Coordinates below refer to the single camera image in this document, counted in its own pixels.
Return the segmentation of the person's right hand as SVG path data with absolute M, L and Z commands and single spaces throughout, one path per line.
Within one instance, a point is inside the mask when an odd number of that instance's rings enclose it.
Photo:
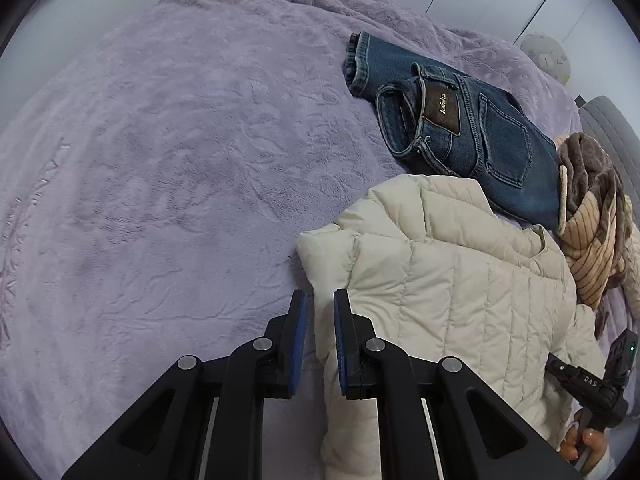
M 586 476 L 591 471 L 594 471 L 597 466 L 608 463 L 610 461 L 610 453 L 608 452 L 608 440 L 606 440 L 605 434 L 590 428 L 580 430 L 579 424 L 581 421 L 582 410 L 578 410 L 574 414 L 572 423 L 567 427 L 567 432 L 560 444 L 559 454 L 564 460 L 571 462 L 572 460 L 578 460 L 578 445 L 583 444 L 586 448 L 589 448 L 590 454 L 580 470 L 580 473 Z

